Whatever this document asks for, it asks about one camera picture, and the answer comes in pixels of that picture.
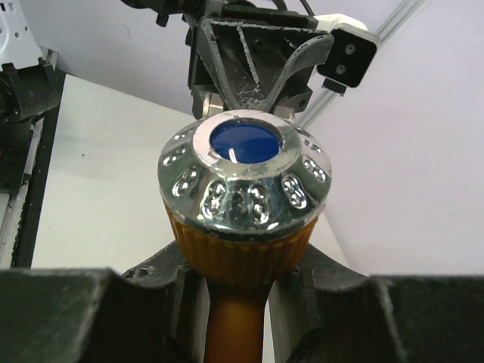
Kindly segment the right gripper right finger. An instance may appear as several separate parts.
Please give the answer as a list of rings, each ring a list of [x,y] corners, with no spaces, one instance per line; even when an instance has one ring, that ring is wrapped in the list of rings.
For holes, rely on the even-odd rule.
[[[480,276],[366,277],[308,247],[269,296],[277,362],[481,362]]]

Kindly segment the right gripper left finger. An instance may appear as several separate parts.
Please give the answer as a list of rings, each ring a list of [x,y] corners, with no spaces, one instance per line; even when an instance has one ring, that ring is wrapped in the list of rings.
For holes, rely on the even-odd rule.
[[[108,268],[1,272],[3,362],[201,362],[206,285],[176,243]]]

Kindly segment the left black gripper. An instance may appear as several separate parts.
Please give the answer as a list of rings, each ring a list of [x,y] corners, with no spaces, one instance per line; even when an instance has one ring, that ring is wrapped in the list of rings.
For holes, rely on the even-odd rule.
[[[204,112],[210,95],[220,97],[223,110],[306,109],[309,78],[333,47],[315,20],[248,1],[192,1],[185,18],[193,113]]]

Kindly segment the orange plastic water faucet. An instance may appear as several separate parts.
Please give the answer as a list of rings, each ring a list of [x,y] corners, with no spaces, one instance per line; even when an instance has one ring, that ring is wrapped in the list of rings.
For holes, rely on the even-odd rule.
[[[330,192],[327,154],[289,120],[229,110],[178,130],[157,178],[178,248],[207,282],[204,361],[261,361],[272,285],[300,261]]]

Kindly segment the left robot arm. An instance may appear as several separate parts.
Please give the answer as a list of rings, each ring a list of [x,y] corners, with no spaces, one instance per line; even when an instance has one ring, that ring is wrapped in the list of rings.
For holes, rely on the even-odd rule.
[[[131,1],[165,26],[175,14],[189,25],[188,86],[201,118],[208,95],[228,110],[270,111],[282,104],[303,110],[309,73],[324,64],[336,38],[283,2],[258,8],[249,1]],[[59,106],[61,83],[32,37],[20,5],[1,4],[1,190],[23,185],[33,126]]]

